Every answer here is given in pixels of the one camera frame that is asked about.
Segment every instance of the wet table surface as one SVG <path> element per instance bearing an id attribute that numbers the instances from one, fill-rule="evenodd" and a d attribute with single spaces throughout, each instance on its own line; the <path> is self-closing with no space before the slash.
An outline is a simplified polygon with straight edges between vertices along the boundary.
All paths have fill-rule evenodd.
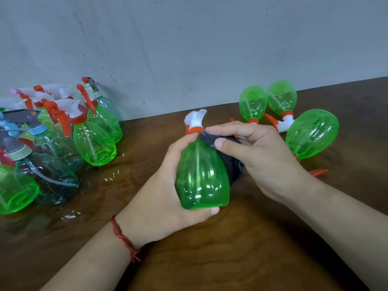
<path id="1" fill-rule="evenodd" d="M 330 169 L 322 181 L 385 214 L 387 85 L 388 78 L 377 78 L 299 91 L 294 111 L 326 109 L 340 122 L 333 144 L 302 165 Z M 242 120 L 238 103 L 207 110 L 205 127 Z M 125 122 L 117 158 L 82 169 L 82 188 L 71 201 L 0 216 L 1 290 L 42 287 L 158 169 L 167 147 L 184 135 L 187 113 Z M 232 186 L 230 204 L 218 215 L 144 247 L 142 257 L 118 290 L 366 289 L 318 235 L 263 195 L 248 175 Z"/>

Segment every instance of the red string bracelet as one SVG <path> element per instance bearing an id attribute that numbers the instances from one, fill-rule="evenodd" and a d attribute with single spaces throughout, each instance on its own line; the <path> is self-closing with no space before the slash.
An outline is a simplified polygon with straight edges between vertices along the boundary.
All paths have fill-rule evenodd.
<path id="1" fill-rule="evenodd" d="M 123 232 L 121 231 L 120 226 L 118 225 L 118 223 L 114 219 L 115 217 L 116 217 L 116 215 L 112 216 L 112 218 L 111 218 L 111 223 L 113 226 L 114 233 L 116 234 L 117 237 L 119 237 L 119 239 L 121 241 L 124 242 L 125 246 L 128 248 L 128 250 L 131 254 L 131 261 L 132 262 L 135 262 L 136 260 L 140 261 L 140 258 L 137 257 L 137 254 L 140 252 L 140 249 L 136 249 L 133 246 L 132 242 L 127 237 L 125 237 L 123 235 Z"/>

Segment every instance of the dark gray rag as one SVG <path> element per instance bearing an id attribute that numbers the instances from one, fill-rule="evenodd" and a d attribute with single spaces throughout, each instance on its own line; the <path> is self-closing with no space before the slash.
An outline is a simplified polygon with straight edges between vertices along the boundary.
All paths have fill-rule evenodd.
<path id="1" fill-rule="evenodd" d="M 208 134 L 204 130 L 201 131 L 201 133 L 199 134 L 199 137 L 201 138 L 201 140 L 203 142 L 208 144 L 210 147 L 212 147 L 214 150 L 216 150 L 220 154 L 222 162 L 224 163 L 226 171 L 228 173 L 229 185 L 232 185 L 239 178 L 239 176 L 243 172 L 245 166 L 238 159 L 218 151 L 216 149 L 216 147 L 214 147 L 214 141 L 216 141 L 216 139 L 218 139 L 218 138 L 225 138 L 227 140 L 230 140 L 230 141 L 233 141 L 236 143 L 240 143 L 240 142 L 236 139 L 236 137 L 233 137 L 233 136 L 215 136 L 215 135 Z"/>

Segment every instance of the wooden table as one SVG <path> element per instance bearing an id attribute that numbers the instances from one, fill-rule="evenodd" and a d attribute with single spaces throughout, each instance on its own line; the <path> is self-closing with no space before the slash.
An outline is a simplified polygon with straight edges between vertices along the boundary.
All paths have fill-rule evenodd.
<path id="1" fill-rule="evenodd" d="M 340 122 L 337 139 L 302 161 L 328 168 L 322 180 L 388 214 L 388 78 L 298 92 L 298 116 L 326 109 Z M 207 108 L 204 126 L 242 120 L 237 103 Z M 32 205 L 0 216 L 0 289 L 38 290 L 158 169 L 184 135 L 187 111 L 125 122 L 117 158 L 80 173 L 82 189 L 59 206 Z M 230 204 L 207 222 L 145 247 L 119 290 L 365 290 L 331 248 L 248 176 Z"/>

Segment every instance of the gray wall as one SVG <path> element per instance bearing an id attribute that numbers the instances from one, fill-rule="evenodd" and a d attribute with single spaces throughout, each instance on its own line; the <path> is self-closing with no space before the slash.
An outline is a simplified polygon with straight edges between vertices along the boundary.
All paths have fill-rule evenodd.
<path id="1" fill-rule="evenodd" d="M 91 76 L 126 119 L 388 76 L 387 0 L 0 0 L 0 97 Z"/>

